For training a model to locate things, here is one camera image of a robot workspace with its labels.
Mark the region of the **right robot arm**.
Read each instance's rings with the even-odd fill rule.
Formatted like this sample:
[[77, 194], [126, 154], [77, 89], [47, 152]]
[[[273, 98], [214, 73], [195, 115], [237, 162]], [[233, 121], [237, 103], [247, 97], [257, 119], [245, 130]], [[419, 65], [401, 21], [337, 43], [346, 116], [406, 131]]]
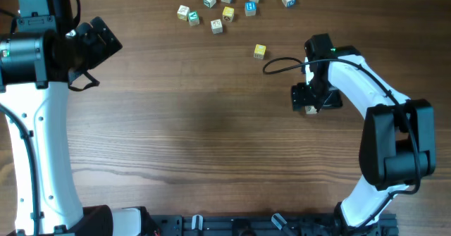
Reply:
[[432, 105], [396, 91], [367, 65], [353, 46], [335, 47], [327, 34], [304, 44], [300, 67], [305, 82], [291, 89], [296, 111], [318, 113], [340, 108], [346, 96], [364, 118], [359, 167], [352, 193], [338, 206], [348, 233], [378, 222], [398, 195], [416, 194], [421, 179], [435, 170], [435, 127]]

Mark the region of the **red A block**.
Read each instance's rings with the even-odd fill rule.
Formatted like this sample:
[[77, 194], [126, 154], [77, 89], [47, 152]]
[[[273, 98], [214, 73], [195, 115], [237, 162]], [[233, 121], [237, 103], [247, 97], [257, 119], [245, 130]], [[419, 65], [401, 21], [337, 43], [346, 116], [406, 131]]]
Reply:
[[305, 107], [305, 113], [306, 113], [307, 115], [311, 115], [311, 114], [317, 114], [318, 111], [315, 109], [314, 106], [306, 106], [306, 107]]

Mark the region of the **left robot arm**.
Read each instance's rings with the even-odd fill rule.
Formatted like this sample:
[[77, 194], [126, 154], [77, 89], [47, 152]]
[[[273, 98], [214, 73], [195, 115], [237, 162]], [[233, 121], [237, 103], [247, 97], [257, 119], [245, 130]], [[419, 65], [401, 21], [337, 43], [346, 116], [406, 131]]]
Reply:
[[80, 20], [75, 0], [19, 0], [1, 36], [1, 112], [17, 183], [14, 235], [150, 235], [143, 207], [84, 207], [75, 189], [66, 129], [68, 94], [121, 49], [101, 18]]

